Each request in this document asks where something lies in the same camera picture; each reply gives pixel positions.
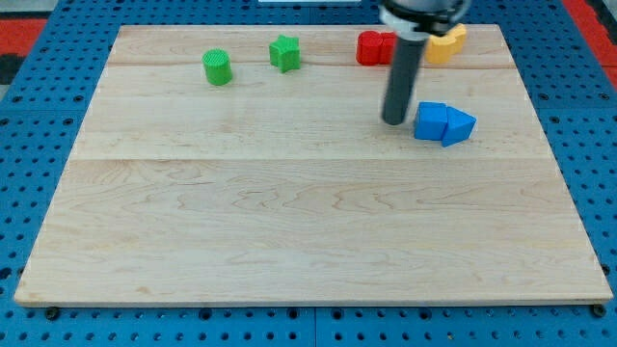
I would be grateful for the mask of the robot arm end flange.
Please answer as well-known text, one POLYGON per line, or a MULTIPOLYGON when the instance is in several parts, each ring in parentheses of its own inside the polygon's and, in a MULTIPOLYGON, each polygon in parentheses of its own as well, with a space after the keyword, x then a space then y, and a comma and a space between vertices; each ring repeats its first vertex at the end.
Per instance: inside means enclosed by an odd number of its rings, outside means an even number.
POLYGON ((456 26, 471 6, 470 0, 382 0, 380 20, 399 37, 419 40, 443 36, 456 26))

